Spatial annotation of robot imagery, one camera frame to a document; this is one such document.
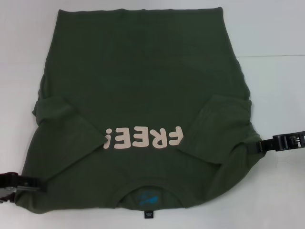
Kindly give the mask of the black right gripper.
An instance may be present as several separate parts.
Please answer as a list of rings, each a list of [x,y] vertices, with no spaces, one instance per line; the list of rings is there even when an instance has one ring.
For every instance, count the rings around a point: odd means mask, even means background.
[[[259,142],[259,152],[286,151],[297,148],[305,148],[305,131],[296,135],[275,135],[272,139]]]

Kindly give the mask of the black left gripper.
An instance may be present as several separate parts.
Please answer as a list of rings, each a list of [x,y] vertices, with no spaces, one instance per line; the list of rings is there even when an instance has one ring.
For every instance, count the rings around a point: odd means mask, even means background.
[[[0,175],[0,202],[14,202],[16,190],[45,192],[47,186],[35,177],[18,176],[8,172]]]

